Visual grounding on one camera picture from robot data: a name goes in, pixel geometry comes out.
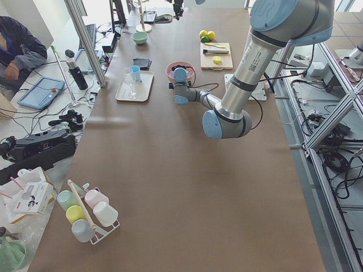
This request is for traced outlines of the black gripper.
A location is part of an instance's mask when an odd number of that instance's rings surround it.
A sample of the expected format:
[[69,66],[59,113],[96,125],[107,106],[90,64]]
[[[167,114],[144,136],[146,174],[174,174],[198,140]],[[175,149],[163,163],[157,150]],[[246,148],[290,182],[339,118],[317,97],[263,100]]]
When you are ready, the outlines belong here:
[[174,13],[175,13],[174,18],[176,20],[179,20],[180,17],[183,16],[183,12],[184,12],[183,3],[184,3],[183,0],[174,0],[173,9],[174,9]]

